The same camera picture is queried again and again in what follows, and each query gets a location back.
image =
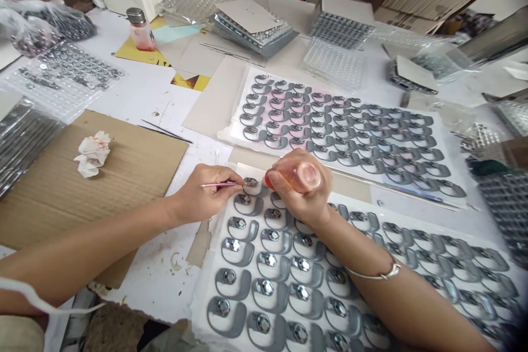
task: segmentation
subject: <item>silver bracelet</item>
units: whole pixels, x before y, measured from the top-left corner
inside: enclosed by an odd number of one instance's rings
[[[356,275],[357,277],[360,277],[360,278],[363,278],[363,279],[370,279],[371,281],[387,281],[387,280],[391,279],[392,277],[395,277],[396,275],[398,275],[398,272],[400,272],[400,268],[402,267],[401,265],[399,265],[396,262],[396,258],[394,258],[394,256],[392,255],[391,252],[389,252],[387,250],[387,253],[389,253],[390,256],[392,257],[393,263],[392,263],[392,268],[386,274],[379,274],[379,276],[377,276],[377,277],[371,277],[371,276],[368,276],[368,275],[358,274],[357,272],[354,272],[354,271],[352,271],[351,269],[349,269],[347,267],[345,267],[345,268],[352,275]]]

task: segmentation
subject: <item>silver metal cap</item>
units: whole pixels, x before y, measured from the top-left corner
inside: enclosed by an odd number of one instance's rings
[[[130,7],[126,10],[126,16],[128,17],[130,23],[134,25],[140,25],[147,22],[145,19],[145,14],[141,8]]]

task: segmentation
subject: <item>small plastic bottle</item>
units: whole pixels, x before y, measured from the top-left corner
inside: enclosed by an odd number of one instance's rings
[[[279,172],[298,193],[310,193],[321,186],[321,173],[310,162],[292,160],[274,165],[266,172],[264,182],[269,188],[275,190],[268,177],[271,171]]]
[[[156,49],[156,39],[150,23],[146,20],[141,8],[131,7],[126,10],[126,15],[130,21],[130,35],[136,48],[140,51],[154,51]]]

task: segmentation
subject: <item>white tissue paper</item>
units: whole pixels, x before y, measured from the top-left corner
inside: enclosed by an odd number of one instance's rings
[[[84,178],[95,176],[100,167],[105,164],[106,157],[110,154],[108,144],[110,136],[99,131],[95,136],[85,138],[79,146],[79,154],[73,160],[79,161],[77,171]]]

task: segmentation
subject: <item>blue paper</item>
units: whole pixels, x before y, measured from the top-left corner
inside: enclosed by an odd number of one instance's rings
[[[153,33],[156,38],[156,44],[163,45],[199,33],[202,27],[203,25],[164,26],[153,30]]]

